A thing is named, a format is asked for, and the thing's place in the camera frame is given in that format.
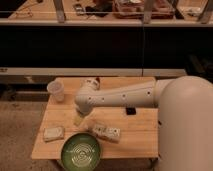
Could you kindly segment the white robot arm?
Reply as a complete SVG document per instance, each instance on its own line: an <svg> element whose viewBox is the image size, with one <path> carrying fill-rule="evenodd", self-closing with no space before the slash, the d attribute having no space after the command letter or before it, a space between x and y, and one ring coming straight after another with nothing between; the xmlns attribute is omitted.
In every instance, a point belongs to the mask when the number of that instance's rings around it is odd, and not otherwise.
<svg viewBox="0 0 213 171"><path fill-rule="evenodd" d="M213 171L213 83L197 76L102 90L85 80L75 96L85 117L95 107L156 107L159 171Z"/></svg>

